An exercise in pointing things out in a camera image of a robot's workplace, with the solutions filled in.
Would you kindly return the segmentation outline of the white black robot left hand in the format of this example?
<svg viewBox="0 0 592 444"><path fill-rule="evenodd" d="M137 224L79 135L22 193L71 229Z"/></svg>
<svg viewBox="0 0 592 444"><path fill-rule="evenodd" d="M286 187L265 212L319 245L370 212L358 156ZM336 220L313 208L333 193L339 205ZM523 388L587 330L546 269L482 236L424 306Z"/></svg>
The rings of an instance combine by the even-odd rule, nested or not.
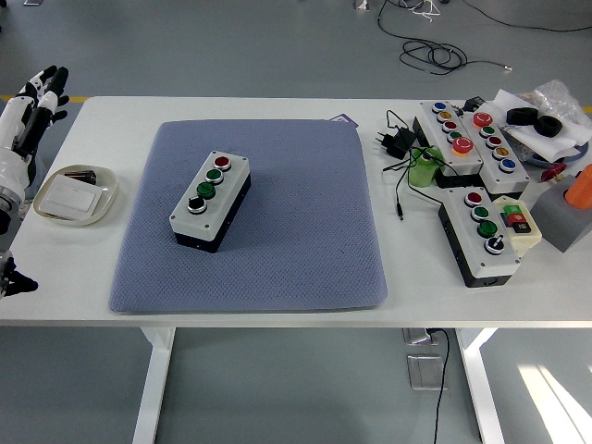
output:
<svg viewBox="0 0 592 444"><path fill-rule="evenodd" d="M24 200L36 175L35 158L46 130L68 112L68 69L51 66L33 76L1 114L1 189Z"/></svg>

